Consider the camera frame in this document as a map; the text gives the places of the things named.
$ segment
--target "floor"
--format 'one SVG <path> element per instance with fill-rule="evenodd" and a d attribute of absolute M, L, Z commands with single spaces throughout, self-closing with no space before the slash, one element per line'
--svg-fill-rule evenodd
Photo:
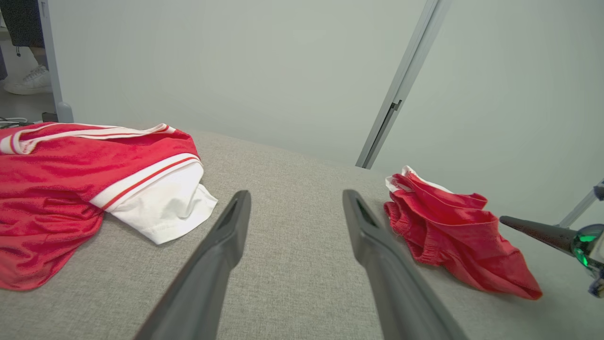
<path fill-rule="evenodd" d="M 43 112 L 54 112 L 54 99 L 52 93 L 34 94 L 31 96 L 18 96 L 2 88 L 0 81 L 0 116 L 23 117 L 29 122 L 42 120 Z"/>

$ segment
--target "white partition wall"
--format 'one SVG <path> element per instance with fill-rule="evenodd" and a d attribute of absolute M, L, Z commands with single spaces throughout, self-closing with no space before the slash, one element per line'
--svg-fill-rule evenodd
<path fill-rule="evenodd" d="M 454 1 L 372 169 L 559 223 L 602 179 L 602 18 L 601 1 Z"/>
<path fill-rule="evenodd" d="M 424 0 L 49 0 L 62 100 L 355 164 Z"/>

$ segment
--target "person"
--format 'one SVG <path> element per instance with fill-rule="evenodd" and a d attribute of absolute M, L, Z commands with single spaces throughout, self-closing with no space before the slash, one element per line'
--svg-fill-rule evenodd
<path fill-rule="evenodd" d="M 4 84 L 13 94 L 51 93 L 50 73 L 37 0 L 0 0 L 0 11 L 14 46 L 29 47 L 38 66 L 23 79 Z"/>

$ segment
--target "crumpled red cloth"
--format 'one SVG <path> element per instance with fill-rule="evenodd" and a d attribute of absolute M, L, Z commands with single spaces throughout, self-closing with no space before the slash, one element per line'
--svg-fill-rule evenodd
<path fill-rule="evenodd" d="M 405 168 L 409 171 L 403 170 L 404 175 L 387 178 L 393 201 L 386 202 L 384 209 L 416 261 L 444 266 L 485 292 L 533 300 L 543 295 L 520 250 L 499 234 L 497 217 L 482 210 L 486 198 L 439 189 Z"/>

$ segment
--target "red garment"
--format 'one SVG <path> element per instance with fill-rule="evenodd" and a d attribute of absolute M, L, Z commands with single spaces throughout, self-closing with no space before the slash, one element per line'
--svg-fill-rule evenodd
<path fill-rule="evenodd" d="M 384 209 L 416 261 L 444 266 L 459 280 L 485 292 L 538 299 L 542 292 L 522 253 L 498 232 L 498 219 L 482 210 L 486 198 L 435 188 L 413 170 L 395 174 L 393 202 Z"/>
<path fill-rule="evenodd" d="M 0 287 L 43 285 L 98 231 L 103 211 L 158 244 L 186 234 L 216 204 L 199 194 L 202 173 L 192 138 L 165 124 L 0 130 Z"/>

